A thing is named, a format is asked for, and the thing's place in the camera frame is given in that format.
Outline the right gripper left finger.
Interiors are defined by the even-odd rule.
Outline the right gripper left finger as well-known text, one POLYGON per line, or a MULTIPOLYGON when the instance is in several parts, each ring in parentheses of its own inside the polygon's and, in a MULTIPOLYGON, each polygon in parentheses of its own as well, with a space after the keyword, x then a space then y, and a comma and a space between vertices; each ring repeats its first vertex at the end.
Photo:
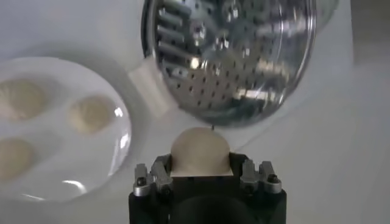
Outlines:
POLYGON ((158 156, 151 170, 145 164, 137 164, 135 168, 135 182, 133 194, 136 197, 145 197, 152 193, 152 189, 162 195, 170 195, 173 189, 171 173, 172 158, 170 154, 158 156))

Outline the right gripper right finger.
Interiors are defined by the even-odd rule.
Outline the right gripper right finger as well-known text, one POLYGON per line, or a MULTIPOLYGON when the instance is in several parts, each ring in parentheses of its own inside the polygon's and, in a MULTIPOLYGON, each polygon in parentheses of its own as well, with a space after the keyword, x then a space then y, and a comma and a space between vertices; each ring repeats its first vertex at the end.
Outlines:
POLYGON ((241 189, 253 194, 260 190, 267 194, 282 192, 282 182, 270 161, 262 161, 257 167, 246 155, 229 153, 229 164, 234 177, 238 177, 241 189))

